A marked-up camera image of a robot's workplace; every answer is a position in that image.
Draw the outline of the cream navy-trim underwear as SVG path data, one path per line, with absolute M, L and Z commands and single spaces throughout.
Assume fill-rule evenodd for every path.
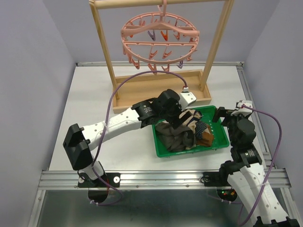
M 199 122 L 202 118 L 202 114 L 198 110 L 187 110 L 180 114 L 180 118 L 183 117 L 186 113 L 189 113 L 190 116 L 187 118 L 182 125 L 179 127 L 181 132 L 186 132 L 191 130 L 193 133 L 196 132 L 196 123 Z

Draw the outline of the blue striped underwear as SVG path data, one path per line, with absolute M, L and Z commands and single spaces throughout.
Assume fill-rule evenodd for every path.
M 194 133 L 194 136 L 196 139 L 202 138 L 202 133 L 207 130 L 207 124 L 202 121 L 202 118 L 199 122 L 196 123 L 196 132 Z

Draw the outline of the dark olive underwear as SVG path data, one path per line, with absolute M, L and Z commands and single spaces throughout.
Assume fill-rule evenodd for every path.
M 196 138 L 192 129 L 185 125 L 177 129 L 167 122 L 155 126 L 156 134 L 168 152 L 181 152 L 196 147 Z

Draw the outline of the brown underwear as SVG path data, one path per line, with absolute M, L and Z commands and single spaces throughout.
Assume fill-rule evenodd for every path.
M 210 134 L 208 132 L 203 132 L 202 133 L 202 138 L 196 140 L 196 144 L 199 146 L 204 146 L 204 147 L 211 147 L 214 141 L 214 136 L 213 134 Z

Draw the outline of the pink round clip hanger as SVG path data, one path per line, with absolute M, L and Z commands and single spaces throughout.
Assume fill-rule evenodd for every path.
M 121 29 L 123 54 L 136 69 L 142 62 L 156 72 L 182 69 L 197 51 L 199 30 L 182 16 L 167 11 L 167 1 L 158 11 L 137 15 Z

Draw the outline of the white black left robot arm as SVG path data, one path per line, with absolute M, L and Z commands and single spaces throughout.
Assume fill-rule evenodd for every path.
M 103 166 L 91 153 L 101 142 L 156 124 L 160 120 L 165 120 L 177 129 L 190 117 L 186 108 L 195 101 L 195 95 L 188 88 L 184 88 L 179 94 L 167 89 L 158 97 L 138 102 L 120 114 L 106 116 L 102 122 L 83 127 L 71 125 L 62 145 L 73 170 L 80 171 L 79 178 L 82 182 L 78 186 L 107 187 L 110 183 Z

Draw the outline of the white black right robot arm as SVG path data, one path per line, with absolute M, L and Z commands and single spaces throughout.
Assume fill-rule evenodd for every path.
M 255 125 L 249 120 L 255 111 L 251 101 L 239 101 L 235 109 L 216 109 L 213 122 L 224 118 L 231 144 L 232 161 L 223 163 L 218 172 L 218 180 L 235 189 L 242 201 L 242 208 L 248 216 L 238 220 L 243 226 L 251 221 L 255 227 L 298 227 L 296 219 L 291 219 L 280 205 L 268 181 L 273 165 L 268 170 L 263 167 L 262 158 L 253 141 L 256 137 Z

